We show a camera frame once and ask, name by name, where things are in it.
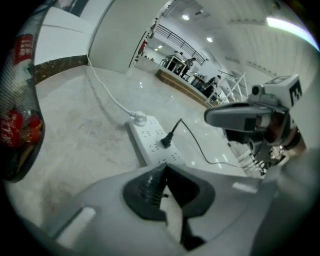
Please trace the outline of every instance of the polished floor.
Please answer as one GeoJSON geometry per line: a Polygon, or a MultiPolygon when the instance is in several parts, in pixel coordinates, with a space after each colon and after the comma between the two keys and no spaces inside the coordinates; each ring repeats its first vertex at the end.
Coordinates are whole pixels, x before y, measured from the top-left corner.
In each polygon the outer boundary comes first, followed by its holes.
{"type": "MultiPolygon", "coordinates": [[[[204,122],[202,105],[137,68],[126,75],[99,68],[96,73],[128,109],[156,117],[166,131],[183,118],[210,161],[239,165],[222,130],[204,122]]],[[[8,191],[16,210],[40,225],[90,184],[145,164],[128,132],[130,117],[112,102],[88,66],[50,77],[36,89],[46,124],[44,142],[29,173],[9,184],[8,191]]],[[[241,168],[206,163],[183,125],[173,141],[190,167],[245,175],[241,168]]]]}

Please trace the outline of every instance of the red snack package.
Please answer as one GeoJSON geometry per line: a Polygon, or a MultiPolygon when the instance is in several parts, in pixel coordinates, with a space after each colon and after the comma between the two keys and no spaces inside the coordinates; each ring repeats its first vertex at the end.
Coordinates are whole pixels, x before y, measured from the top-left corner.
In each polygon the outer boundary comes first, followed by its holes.
{"type": "Polygon", "coordinates": [[[0,118],[0,142],[11,148],[20,146],[20,130],[23,116],[16,110],[11,110],[7,118],[0,118]]]}
{"type": "Polygon", "coordinates": [[[23,34],[18,36],[14,42],[13,64],[17,65],[25,60],[31,60],[34,36],[32,34],[23,34]]]}
{"type": "Polygon", "coordinates": [[[36,128],[27,127],[20,133],[20,139],[23,142],[36,144],[40,139],[41,131],[36,128]]]}

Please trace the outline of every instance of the red label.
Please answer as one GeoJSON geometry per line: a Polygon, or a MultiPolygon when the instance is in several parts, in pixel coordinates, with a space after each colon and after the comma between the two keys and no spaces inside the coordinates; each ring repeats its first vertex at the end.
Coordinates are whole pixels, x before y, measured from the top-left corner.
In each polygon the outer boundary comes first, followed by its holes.
{"type": "Polygon", "coordinates": [[[15,110],[11,110],[7,118],[0,118],[0,143],[11,148],[19,147],[22,123],[22,114],[15,110]]]}
{"type": "Polygon", "coordinates": [[[24,34],[15,39],[13,64],[17,65],[25,60],[31,60],[33,48],[32,34],[24,34]]]}

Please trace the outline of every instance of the white power strip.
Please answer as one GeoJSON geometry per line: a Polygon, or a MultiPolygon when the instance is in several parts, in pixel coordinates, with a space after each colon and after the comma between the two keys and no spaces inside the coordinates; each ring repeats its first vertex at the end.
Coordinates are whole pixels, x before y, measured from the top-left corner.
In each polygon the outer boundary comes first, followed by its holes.
{"type": "Polygon", "coordinates": [[[129,126],[147,165],[163,163],[185,165],[173,141],[168,148],[162,145],[160,140],[167,136],[167,133],[154,116],[147,116],[145,126],[137,126],[133,119],[129,122],[129,126]]]}

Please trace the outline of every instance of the railing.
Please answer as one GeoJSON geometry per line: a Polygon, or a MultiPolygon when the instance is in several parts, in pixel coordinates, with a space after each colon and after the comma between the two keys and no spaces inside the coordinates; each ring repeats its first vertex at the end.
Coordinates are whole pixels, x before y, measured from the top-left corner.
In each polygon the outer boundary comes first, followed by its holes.
{"type": "Polygon", "coordinates": [[[167,29],[162,25],[158,25],[155,29],[155,32],[174,42],[177,46],[185,50],[185,52],[191,57],[195,57],[195,60],[202,65],[205,62],[205,59],[197,52],[194,48],[190,46],[186,41],[184,41],[180,36],[173,33],[171,30],[167,29]]]}

